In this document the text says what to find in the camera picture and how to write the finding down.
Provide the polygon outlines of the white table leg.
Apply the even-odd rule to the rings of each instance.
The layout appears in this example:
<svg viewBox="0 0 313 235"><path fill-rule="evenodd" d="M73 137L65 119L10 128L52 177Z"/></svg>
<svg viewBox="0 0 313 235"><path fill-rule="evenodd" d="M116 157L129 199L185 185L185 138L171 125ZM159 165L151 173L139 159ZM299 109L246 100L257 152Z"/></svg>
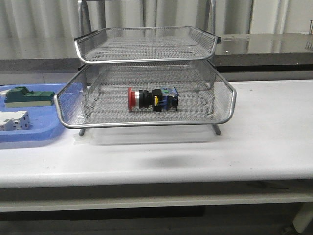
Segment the white table leg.
<svg viewBox="0 0 313 235"><path fill-rule="evenodd" d="M306 202L293 219L293 226L298 233L302 233L313 220L313 203Z"/></svg>

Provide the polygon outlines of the grey stone counter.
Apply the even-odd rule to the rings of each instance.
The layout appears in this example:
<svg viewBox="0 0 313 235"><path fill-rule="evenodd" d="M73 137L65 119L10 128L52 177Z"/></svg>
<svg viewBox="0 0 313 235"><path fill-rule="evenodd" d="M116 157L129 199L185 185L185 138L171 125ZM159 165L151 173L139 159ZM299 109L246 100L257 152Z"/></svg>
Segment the grey stone counter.
<svg viewBox="0 0 313 235"><path fill-rule="evenodd" d="M302 80L313 77L312 36L226 34L211 63L228 81ZM78 71L72 38L3 38L0 82L66 83Z"/></svg>

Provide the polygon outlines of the blue plastic tray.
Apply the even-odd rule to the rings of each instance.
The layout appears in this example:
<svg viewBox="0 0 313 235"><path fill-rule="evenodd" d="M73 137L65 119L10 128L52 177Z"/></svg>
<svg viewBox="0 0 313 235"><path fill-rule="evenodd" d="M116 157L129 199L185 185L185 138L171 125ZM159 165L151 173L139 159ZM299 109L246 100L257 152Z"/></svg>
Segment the blue plastic tray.
<svg viewBox="0 0 313 235"><path fill-rule="evenodd" d="M6 108L4 99L5 95L2 94L0 96L0 110L2 112L27 111L29 123L23 129L1 131L1 149L45 146L55 142L66 129L59 122L54 105Z"/></svg>

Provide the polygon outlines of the grey metal rack frame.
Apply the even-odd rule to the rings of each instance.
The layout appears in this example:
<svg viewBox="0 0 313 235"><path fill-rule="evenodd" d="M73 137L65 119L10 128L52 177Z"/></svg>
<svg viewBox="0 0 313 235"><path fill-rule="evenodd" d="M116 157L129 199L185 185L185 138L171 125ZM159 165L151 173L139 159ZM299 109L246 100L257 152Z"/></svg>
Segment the grey metal rack frame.
<svg viewBox="0 0 313 235"><path fill-rule="evenodd" d="M92 27L90 23L90 16L88 10L87 0L79 0L78 3L78 22L79 22L79 35L84 36L91 34ZM207 0L205 7L204 29L208 29L210 24L210 32L216 32L216 1Z"/></svg>

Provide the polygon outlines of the pale pleated curtain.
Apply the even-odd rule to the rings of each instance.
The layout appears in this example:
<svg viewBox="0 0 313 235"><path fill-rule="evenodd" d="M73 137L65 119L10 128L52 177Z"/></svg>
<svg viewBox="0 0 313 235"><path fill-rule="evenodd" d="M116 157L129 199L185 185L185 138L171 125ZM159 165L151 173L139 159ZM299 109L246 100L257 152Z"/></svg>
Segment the pale pleated curtain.
<svg viewBox="0 0 313 235"><path fill-rule="evenodd" d="M3 38L75 38L79 36L75 0L3 0ZM93 30L105 27L194 26L204 29L204 0L91 1ZM216 34L308 35L313 19L310 0L218 0Z"/></svg>

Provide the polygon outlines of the red emergency stop push button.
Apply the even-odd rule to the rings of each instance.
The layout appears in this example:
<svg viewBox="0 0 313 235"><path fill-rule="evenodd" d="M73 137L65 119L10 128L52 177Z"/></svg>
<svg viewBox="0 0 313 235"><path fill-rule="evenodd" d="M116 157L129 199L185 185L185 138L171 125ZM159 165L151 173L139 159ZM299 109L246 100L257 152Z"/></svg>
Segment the red emergency stop push button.
<svg viewBox="0 0 313 235"><path fill-rule="evenodd" d="M151 92L148 90L132 90L128 88L128 110L131 112L133 108L149 108L152 107L153 111L169 111L174 108L177 110L178 106L178 92L175 87L173 88L159 88L153 89Z"/></svg>

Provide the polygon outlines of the green and beige electrical module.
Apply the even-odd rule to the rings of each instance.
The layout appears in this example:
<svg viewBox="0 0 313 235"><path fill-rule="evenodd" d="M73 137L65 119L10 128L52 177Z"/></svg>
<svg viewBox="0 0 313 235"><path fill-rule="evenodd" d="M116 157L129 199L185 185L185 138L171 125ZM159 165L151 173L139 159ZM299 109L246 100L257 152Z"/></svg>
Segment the green and beige electrical module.
<svg viewBox="0 0 313 235"><path fill-rule="evenodd" d="M34 91L26 86L17 86L5 93L0 105L5 108L51 106L54 96L53 91Z"/></svg>

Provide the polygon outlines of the mesh rack tray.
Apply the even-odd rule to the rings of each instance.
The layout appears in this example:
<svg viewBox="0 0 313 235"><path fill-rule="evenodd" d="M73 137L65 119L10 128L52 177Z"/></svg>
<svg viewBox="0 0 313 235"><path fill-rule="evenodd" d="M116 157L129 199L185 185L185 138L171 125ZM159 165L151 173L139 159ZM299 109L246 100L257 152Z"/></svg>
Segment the mesh rack tray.
<svg viewBox="0 0 313 235"><path fill-rule="evenodd" d="M128 88L176 88L178 106L156 112L128 109ZM206 60L89 64L55 95L60 122L67 128L223 124L236 90Z"/></svg>
<svg viewBox="0 0 313 235"><path fill-rule="evenodd" d="M203 60L214 55L219 42L192 26L104 28L74 40L87 64Z"/></svg>

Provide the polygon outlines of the white circuit breaker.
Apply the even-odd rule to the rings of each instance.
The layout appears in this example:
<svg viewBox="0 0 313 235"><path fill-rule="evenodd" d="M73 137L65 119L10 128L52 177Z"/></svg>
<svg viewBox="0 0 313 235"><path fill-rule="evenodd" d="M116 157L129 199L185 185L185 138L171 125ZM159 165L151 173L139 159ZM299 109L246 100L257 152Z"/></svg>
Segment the white circuit breaker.
<svg viewBox="0 0 313 235"><path fill-rule="evenodd" d="M0 112L0 130L15 131L30 128L28 111Z"/></svg>

